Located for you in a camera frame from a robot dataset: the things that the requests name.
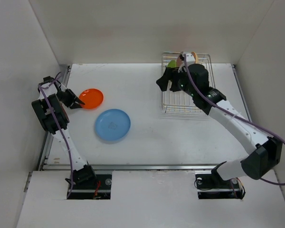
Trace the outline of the yellow-orange plate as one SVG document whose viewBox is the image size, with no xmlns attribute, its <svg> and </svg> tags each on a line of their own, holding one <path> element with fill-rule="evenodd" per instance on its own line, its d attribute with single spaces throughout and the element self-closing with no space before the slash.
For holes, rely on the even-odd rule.
<svg viewBox="0 0 285 228">
<path fill-rule="evenodd" d="M 199 63 L 198 55 L 195 52 L 192 52 L 192 55 L 193 55 L 193 57 L 195 59 L 195 63 L 198 64 Z"/>
</svg>

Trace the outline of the pink plate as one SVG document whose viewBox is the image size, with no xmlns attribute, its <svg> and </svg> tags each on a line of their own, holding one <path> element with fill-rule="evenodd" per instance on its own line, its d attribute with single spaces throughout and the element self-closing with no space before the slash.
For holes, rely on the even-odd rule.
<svg viewBox="0 0 285 228">
<path fill-rule="evenodd" d="M 177 60 L 176 60 L 176 67 L 179 68 L 182 64 L 182 60 L 181 60 L 181 57 L 178 56 Z"/>
</svg>

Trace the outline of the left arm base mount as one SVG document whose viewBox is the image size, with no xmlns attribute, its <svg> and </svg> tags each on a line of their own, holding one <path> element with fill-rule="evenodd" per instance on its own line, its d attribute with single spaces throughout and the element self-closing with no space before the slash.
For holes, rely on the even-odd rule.
<svg viewBox="0 0 285 228">
<path fill-rule="evenodd" d="M 80 185 L 74 185 L 67 191 L 68 200 L 110 200 L 112 174 L 97 174 L 97 180 L 88 180 Z"/>
</svg>

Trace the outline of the aluminium rail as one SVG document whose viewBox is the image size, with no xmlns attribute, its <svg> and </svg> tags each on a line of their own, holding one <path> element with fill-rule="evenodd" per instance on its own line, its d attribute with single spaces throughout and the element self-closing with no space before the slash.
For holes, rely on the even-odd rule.
<svg viewBox="0 0 285 228">
<path fill-rule="evenodd" d="M 113 171 L 194 171 L 197 173 L 211 173 L 219 180 L 230 180 L 232 178 L 238 178 L 242 176 L 248 176 L 254 180 L 261 180 L 263 175 L 266 173 L 261 168 L 253 168 L 247 164 L 240 165 L 243 168 L 244 174 L 239 171 L 234 171 L 232 168 L 219 168 L 223 164 L 217 166 L 210 165 L 93 165 L 92 168 L 95 174 L 112 174 Z M 70 191 L 73 189 L 73 184 L 70 185 L 67 179 L 71 176 L 71 170 L 66 165 L 45 165 L 42 171 L 37 171 L 39 174 L 45 174 L 46 180 L 55 175 L 60 175 L 59 178 L 64 183 L 68 184 Z"/>
</svg>

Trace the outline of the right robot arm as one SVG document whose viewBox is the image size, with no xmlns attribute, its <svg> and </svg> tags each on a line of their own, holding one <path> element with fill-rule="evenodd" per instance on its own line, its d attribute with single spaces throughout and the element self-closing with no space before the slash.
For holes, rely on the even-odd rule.
<svg viewBox="0 0 285 228">
<path fill-rule="evenodd" d="M 168 67 L 156 84 L 164 92 L 169 82 L 172 83 L 171 91 L 183 91 L 192 97 L 194 104 L 224 126 L 248 154 L 243 159 L 225 161 L 212 169 L 210 181 L 214 186 L 222 187 L 230 179 L 242 176 L 259 180 L 280 162 L 282 142 L 246 123 L 226 96 L 209 85 L 209 72 L 203 65 L 189 65 L 189 72 L 184 68 Z"/>
</svg>

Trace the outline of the green plate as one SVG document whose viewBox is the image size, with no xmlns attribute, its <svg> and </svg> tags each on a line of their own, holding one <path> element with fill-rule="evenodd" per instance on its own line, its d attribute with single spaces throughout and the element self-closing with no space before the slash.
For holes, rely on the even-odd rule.
<svg viewBox="0 0 285 228">
<path fill-rule="evenodd" d="M 177 63 L 176 63 L 176 60 L 171 60 L 167 66 L 167 68 L 176 68 L 177 67 Z"/>
</svg>

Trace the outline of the blue plate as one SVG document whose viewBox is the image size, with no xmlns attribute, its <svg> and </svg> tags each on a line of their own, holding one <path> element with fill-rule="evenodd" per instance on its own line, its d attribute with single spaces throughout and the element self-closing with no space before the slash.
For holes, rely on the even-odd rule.
<svg viewBox="0 0 285 228">
<path fill-rule="evenodd" d="M 124 138 L 131 127 L 129 115 L 120 109 L 109 109 L 102 112 L 95 121 L 96 135 L 108 142 Z"/>
</svg>

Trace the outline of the red-orange plate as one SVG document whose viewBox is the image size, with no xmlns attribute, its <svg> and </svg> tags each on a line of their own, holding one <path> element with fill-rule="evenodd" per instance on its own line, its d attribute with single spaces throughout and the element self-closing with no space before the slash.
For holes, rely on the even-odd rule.
<svg viewBox="0 0 285 228">
<path fill-rule="evenodd" d="M 100 90 L 95 88 L 90 88 L 83 91 L 80 94 L 79 99 L 84 103 L 81 104 L 82 108 L 96 109 L 102 104 L 104 100 L 104 95 Z"/>
</svg>

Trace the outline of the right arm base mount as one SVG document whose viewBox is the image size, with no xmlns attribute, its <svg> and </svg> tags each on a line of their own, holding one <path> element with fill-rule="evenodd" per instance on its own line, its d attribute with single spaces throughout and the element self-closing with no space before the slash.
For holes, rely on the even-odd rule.
<svg viewBox="0 0 285 228">
<path fill-rule="evenodd" d="M 201 200 L 239 199 L 246 195 L 245 187 L 238 178 L 219 180 L 211 173 L 195 174 L 194 186 Z"/>
</svg>

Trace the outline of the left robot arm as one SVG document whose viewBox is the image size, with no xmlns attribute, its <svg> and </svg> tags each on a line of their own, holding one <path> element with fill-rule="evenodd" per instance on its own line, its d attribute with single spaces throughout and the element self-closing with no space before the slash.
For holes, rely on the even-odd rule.
<svg viewBox="0 0 285 228">
<path fill-rule="evenodd" d="M 31 103 L 32 108 L 42 126 L 61 145 L 67 154 L 71 176 L 67 179 L 70 185 L 92 188 L 98 183 L 98 178 L 92 168 L 77 150 L 68 130 L 69 118 L 63 106 L 78 109 L 84 104 L 71 89 L 65 87 L 55 78 L 47 76 L 38 84 L 39 97 Z"/>
</svg>

